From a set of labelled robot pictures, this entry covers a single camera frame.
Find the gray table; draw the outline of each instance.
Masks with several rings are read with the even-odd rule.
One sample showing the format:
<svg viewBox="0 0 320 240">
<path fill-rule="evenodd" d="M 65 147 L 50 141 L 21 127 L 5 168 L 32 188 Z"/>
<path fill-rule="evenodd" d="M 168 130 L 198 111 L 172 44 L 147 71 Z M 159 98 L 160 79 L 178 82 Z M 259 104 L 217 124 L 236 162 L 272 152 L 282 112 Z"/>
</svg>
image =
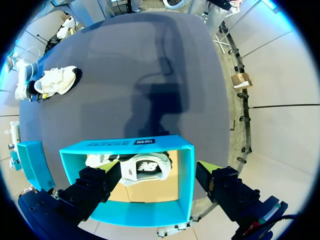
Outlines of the gray table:
<svg viewBox="0 0 320 240">
<path fill-rule="evenodd" d="M 227 166 L 229 112 L 218 55 L 202 20 L 175 12 L 127 14 L 63 40 L 39 70 L 82 70 L 65 95 L 20 102 L 22 141 L 42 141 L 56 187 L 69 186 L 59 149 L 91 139 L 178 134 L 196 160 Z M 195 181 L 194 198 L 205 196 Z"/>
</svg>

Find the white sneaker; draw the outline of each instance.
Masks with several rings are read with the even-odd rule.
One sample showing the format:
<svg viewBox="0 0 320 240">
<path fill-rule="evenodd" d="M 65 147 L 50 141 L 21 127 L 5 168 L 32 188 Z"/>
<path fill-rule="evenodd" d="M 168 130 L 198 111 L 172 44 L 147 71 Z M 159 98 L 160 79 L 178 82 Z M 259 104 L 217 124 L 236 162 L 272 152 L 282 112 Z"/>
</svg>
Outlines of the white sneaker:
<svg viewBox="0 0 320 240">
<path fill-rule="evenodd" d="M 172 161 L 166 152 L 121 154 L 121 155 L 89 155 L 86 166 L 99 166 L 119 160 L 121 167 L 120 183 L 131 186 L 144 181 L 166 180 L 172 168 Z"/>
<path fill-rule="evenodd" d="M 28 92 L 28 83 L 30 78 L 36 75 L 38 64 L 36 62 L 28 63 L 24 59 L 20 59 L 16 63 L 16 68 L 18 71 L 18 83 L 14 92 L 14 97 L 16 100 L 30 99 L 32 93 Z"/>
<path fill-rule="evenodd" d="M 46 95 L 46 98 L 55 93 L 63 95 L 75 83 L 77 69 L 76 66 L 67 66 L 44 71 L 44 76 L 35 82 L 34 88 L 42 95 Z"/>
</svg>

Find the floor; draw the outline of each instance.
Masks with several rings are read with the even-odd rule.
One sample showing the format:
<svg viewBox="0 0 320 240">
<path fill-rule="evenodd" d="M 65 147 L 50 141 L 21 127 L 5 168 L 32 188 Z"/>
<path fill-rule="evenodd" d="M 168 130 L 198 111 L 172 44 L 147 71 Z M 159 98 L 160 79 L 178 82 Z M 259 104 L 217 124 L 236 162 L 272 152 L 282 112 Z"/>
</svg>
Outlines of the floor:
<svg viewBox="0 0 320 240">
<path fill-rule="evenodd" d="M 119 5 L 120 10 L 124 13 L 126 11 L 125 5 Z M 121 15 L 118 6 L 114 7 L 115 15 Z M 186 6 L 173 10 L 172 12 L 186 13 L 189 8 L 189 3 Z M 161 0 L 144 0 L 140 6 L 142 12 L 160 12 L 171 11 L 165 8 Z M 222 34 L 218 32 L 218 37 L 221 38 Z M 234 90 L 231 81 L 231 76 L 236 74 L 234 67 L 237 66 L 237 59 L 235 55 L 228 54 L 228 50 L 231 47 L 224 46 L 225 54 L 220 49 L 217 43 L 212 42 L 216 47 L 216 51 L 220 58 L 220 63 L 224 75 L 227 97 L 229 102 L 229 120 L 230 120 L 230 149 L 228 164 L 235 169 L 238 169 L 240 162 L 237 160 L 242 155 L 242 148 L 246 146 L 246 130 L 244 122 L 240 122 L 239 118 L 243 115 L 243 101 L 237 96 L 239 91 Z M 190 227 L 178 226 L 180 230 L 172 230 L 168 228 L 134 228 L 111 225 L 103 222 L 97 222 L 92 219 L 88 219 L 86 222 L 81 222 L 79 227 L 87 232 L 93 233 L 97 236 L 107 239 L 139 239 L 139 240 L 153 240 L 158 238 L 157 236 L 163 236 L 166 240 L 211 240 L 211 239 L 230 239 L 238 225 L 226 217 L 225 213 L 219 206 L 212 205 L 208 198 L 202 198 L 193 203 L 192 214 L 194 220 L 198 220 L 199 217 L 204 218 L 199 222 L 191 221 Z M 227 224 L 228 231 L 223 232 L 220 226 Z"/>
</svg>

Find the pants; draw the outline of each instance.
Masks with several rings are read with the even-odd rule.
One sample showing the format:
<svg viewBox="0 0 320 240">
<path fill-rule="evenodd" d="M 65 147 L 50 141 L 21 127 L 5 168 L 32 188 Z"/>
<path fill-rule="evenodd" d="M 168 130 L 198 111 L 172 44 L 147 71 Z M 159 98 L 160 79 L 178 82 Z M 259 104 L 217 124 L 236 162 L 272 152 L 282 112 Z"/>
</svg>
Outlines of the pants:
<svg viewBox="0 0 320 240">
<path fill-rule="evenodd" d="M 132 11 L 139 11 L 139 6 L 143 0 L 131 0 Z"/>
<path fill-rule="evenodd" d="M 142 1 L 143 0 L 131 0 L 132 11 L 139 11 L 139 6 L 142 4 Z M 112 6 L 111 0 L 106 0 L 104 12 L 107 19 L 115 17 L 114 7 Z"/>
<path fill-rule="evenodd" d="M 208 20 L 205 25 L 209 31 L 209 34 L 213 38 L 219 29 L 219 26 L 228 14 L 227 10 L 214 5 L 207 0 L 192 0 L 188 14 L 199 15 L 204 13 L 208 9 Z"/>
</svg>

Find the shoe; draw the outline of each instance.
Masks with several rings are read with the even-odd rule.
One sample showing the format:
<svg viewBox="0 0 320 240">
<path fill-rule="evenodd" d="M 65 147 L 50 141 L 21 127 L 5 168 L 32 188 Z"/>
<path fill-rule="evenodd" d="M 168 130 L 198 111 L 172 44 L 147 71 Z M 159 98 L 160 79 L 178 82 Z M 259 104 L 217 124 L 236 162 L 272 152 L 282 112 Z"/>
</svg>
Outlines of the shoe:
<svg viewBox="0 0 320 240">
<path fill-rule="evenodd" d="M 21 59 L 16 63 L 16 68 L 18 71 L 18 83 L 14 92 L 14 97 L 16 100 L 30 100 L 34 92 L 29 92 L 28 84 L 30 78 L 36 75 L 38 64 L 36 62 L 28 63 L 24 59 Z"/>
<path fill-rule="evenodd" d="M 121 155 L 89 155 L 86 166 L 99 166 L 119 160 L 121 167 L 120 183 L 131 186 L 153 180 L 166 180 L 172 168 L 172 161 L 167 152 L 121 154 Z"/>
<path fill-rule="evenodd" d="M 141 153 L 127 161 L 120 161 L 120 183 L 131 186 L 137 183 L 153 180 L 166 180 L 172 168 L 168 154 Z"/>
<path fill-rule="evenodd" d="M 55 93 L 63 95 L 75 83 L 77 69 L 76 66 L 67 66 L 44 71 L 44 76 L 35 82 L 34 88 L 42 95 L 46 95 L 47 98 Z"/>
</svg>

